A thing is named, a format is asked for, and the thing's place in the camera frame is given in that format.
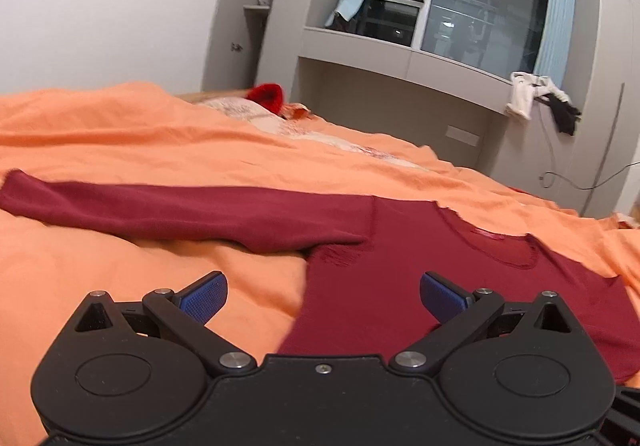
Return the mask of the orange bed duvet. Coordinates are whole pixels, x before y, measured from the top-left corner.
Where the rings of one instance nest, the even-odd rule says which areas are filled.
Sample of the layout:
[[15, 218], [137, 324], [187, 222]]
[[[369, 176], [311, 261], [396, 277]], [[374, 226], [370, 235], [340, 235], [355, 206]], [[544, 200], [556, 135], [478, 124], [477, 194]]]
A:
[[[143, 83], [47, 89], [1, 99], [1, 168], [44, 180], [164, 186], [258, 186], [434, 200], [481, 229], [536, 236], [639, 297], [639, 234], [615, 218], [582, 218], [500, 185], [441, 155], [405, 167], [315, 141], [271, 135]], [[86, 293], [139, 299], [212, 270], [230, 284], [212, 328], [255, 357], [277, 351], [303, 304], [296, 253], [256, 255], [208, 242], [136, 242], [1, 218], [1, 440], [35, 445], [44, 429], [30, 399], [38, 362]]]

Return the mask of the pink patterned cloth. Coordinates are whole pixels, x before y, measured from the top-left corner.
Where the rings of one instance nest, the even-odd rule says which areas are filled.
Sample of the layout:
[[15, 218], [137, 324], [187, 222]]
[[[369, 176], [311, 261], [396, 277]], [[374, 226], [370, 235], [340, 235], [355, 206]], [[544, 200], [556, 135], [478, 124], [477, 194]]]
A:
[[437, 155], [428, 146], [417, 147], [391, 135], [359, 132], [330, 123], [300, 103], [282, 106], [279, 113], [273, 113], [258, 102], [237, 94], [222, 94], [219, 97], [210, 94], [204, 98], [191, 99], [190, 102], [250, 123], [271, 135], [324, 143], [405, 167], [430, 169], [437, 162]]

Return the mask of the right light blue curtain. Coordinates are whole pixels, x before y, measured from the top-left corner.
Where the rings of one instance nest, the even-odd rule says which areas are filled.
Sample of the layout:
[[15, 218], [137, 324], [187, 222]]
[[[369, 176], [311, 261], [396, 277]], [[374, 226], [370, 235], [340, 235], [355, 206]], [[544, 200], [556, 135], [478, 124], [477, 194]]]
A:
[[572, 38], [576, 0], [548, 0], [534, 73], [561, 86]]

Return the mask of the white garment on ledge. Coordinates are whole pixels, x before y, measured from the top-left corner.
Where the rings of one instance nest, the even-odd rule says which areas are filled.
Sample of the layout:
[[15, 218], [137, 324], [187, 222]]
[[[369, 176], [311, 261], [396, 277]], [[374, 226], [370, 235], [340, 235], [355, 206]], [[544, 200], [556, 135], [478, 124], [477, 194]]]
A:
[[506, 114], [521, 122], [529, 122], [533, 104], [551, 94], [563, 103], [572, 104], [570, 96], [553, 83], [549, 76], [539, 76], [526, 72], [512, 72], [511, 98], [506, 104]]

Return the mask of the white wall socket plate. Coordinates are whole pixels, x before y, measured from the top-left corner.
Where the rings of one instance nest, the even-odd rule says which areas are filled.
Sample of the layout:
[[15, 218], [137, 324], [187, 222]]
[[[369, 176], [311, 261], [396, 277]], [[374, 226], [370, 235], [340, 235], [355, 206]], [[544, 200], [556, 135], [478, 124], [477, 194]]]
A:
[[476, 147], [480, 141], [479, 135], [475, 135], [465, 131], [464, 129], [451, 125], [447, 126], [445, 135], [452, 140], [457, 140], [459, 143], [464, 143], [470, 147]]

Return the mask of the large dark window pane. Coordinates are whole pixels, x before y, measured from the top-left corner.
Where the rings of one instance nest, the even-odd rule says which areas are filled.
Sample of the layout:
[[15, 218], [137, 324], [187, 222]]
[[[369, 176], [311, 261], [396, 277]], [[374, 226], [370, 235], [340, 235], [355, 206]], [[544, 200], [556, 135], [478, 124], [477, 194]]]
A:
[[431, 0], [421, 49], [508, 78], [535, 68], [548, 0]]

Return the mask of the dark red long-sleeve sweater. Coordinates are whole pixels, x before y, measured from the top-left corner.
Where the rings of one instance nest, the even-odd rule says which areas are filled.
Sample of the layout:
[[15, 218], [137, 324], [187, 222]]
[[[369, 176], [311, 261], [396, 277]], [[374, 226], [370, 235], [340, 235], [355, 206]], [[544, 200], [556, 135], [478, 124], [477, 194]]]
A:
[[43, 223], [143, 240], [224, 240], [256, 254], [302, 252], [303, 306], [281, 345], [289, 355], [406, 348], [436, 321], [419, 282], [434, 271], [509, 302], [559, 294], [617, 381], [639, 370], [639, 319], [620, 278], [604, 278], [531, 235], [472, 226], [428, 201], [314, 195], [252, 187], [47, 183], [10, 172], [2, 209]]

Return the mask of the black garment on ledge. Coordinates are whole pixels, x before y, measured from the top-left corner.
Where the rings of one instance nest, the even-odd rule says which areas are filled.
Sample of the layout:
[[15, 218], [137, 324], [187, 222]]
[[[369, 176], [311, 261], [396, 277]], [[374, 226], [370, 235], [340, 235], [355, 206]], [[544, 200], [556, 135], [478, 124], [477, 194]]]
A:
[[570, 100], [559, 98], [556, 94], [545, 94], [539, 100], [551, 110], [556, 130], [561, 134], [574, 136], [582, 112]]

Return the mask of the grey built-in wardrobe unit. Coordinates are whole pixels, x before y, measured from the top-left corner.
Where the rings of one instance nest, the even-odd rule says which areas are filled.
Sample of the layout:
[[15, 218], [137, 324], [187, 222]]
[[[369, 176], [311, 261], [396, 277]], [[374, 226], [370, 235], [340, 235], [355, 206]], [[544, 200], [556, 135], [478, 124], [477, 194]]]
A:
[[[325, 119], [428, 146], [451, 163], [601, 217], [639, 191], [639, 0], [576, 0], [558, 86], [582, 112], [559, 133], [536, 99], [529, 122], [506, 114], [511, 79], [421, 49], [431, 0], [364, 0], [350, 21], [338, 0], [220, 0], [204, 89], [277, 83]], [[447, 126], [480, 136], [476, 147]]]

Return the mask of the bright red hat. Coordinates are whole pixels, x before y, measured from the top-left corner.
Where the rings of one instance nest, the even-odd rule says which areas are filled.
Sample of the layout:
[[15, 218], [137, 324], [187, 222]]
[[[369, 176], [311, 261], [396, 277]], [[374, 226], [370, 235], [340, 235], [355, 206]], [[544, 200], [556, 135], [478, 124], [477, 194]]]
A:
[[245, 98], [276, 115], [280, 114], [284, 105], [284, 91], [280, 85], [275, 83], [265, 83], [250, 88]]

